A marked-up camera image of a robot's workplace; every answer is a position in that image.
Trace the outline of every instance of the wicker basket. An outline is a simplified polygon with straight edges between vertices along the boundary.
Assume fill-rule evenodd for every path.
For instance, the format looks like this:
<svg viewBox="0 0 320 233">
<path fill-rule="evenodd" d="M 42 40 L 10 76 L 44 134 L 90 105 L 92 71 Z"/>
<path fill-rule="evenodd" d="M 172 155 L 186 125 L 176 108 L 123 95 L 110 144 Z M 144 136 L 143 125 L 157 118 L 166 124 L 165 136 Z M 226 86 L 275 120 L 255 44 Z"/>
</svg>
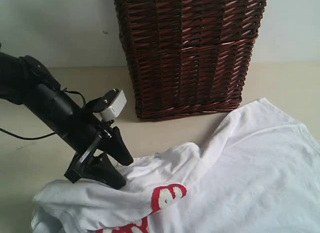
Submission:
<svg viewBox="0 0 320 233">
<path fill-rule="evenodd" d="M 266 1 L 115 0 L 137 116 L 236 109 Z"/>
</svg>

